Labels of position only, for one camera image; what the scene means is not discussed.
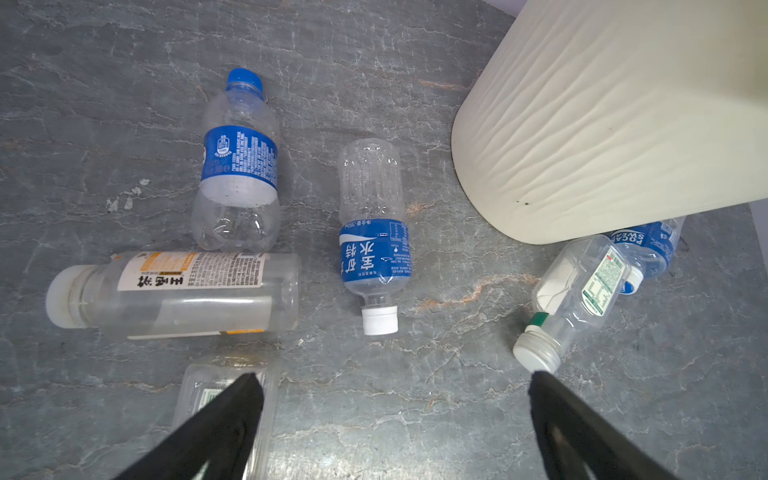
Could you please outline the clear bottle green white label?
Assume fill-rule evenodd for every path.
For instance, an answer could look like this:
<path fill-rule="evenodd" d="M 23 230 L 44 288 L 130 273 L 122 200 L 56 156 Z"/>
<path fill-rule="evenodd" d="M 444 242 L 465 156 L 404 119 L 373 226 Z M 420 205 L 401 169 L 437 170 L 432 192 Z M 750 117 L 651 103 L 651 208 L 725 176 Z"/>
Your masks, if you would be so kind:
<path fill-rule="evenodd" d="M 629 273 L 605 235 L 566 244 L 534 288 L 534 314 L 513 346 L 516 360 L 530 372 L 556 372 L 576 337 L 603 325 Z"/>

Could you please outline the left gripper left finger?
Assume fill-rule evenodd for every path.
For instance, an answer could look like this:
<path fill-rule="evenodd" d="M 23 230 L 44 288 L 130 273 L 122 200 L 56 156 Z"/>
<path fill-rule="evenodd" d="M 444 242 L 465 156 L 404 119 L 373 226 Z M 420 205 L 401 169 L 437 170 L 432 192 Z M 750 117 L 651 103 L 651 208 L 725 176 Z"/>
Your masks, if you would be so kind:
<path fill-rule="evenodd" d="M 157 447 L 118 475 L 120 479 L 240 479 L 265 403 L 253 373 L 239 376 Z"/>

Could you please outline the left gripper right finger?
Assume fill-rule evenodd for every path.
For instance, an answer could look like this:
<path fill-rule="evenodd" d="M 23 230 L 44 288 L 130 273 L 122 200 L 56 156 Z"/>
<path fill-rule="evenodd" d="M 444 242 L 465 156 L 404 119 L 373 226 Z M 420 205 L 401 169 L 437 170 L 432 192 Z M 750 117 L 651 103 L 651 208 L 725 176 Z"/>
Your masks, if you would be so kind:
<path fill-rule="evenodd" d="M 672 479 L 554 375 L 537 371 L 531 417 L 550 479 Z"/>

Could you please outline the clear bottle green label front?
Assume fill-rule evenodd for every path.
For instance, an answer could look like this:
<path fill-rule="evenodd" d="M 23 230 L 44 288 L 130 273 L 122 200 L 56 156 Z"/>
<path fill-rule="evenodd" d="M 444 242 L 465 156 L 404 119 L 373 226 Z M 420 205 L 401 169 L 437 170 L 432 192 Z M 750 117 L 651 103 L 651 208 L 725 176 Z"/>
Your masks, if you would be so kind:
<path fill-rule="evenodd" d="M 264 355 L 229 353 L 200 358 L 184 374 L 172 429 L 175 430 L 205 407 L 238 377 L 253 373 L 264 392 L 264 406 L 243 479 L 266 479 L 277 406 L 280 369 Z"/>

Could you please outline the clear bottle blue label white cap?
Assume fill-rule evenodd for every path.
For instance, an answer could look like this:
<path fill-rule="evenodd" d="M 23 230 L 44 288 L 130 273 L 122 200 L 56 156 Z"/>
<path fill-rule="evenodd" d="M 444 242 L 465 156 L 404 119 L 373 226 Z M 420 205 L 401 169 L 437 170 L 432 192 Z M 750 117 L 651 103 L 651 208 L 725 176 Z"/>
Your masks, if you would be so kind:
<path fill-rule="evenodd" d="M 652 280 L 666 272 L 677 250 L 686 217 L 619 229 L 609 234 L 630 264 L 630 273 L 621 289 L 622 295 L 633 295 L 644 280 Z"/>

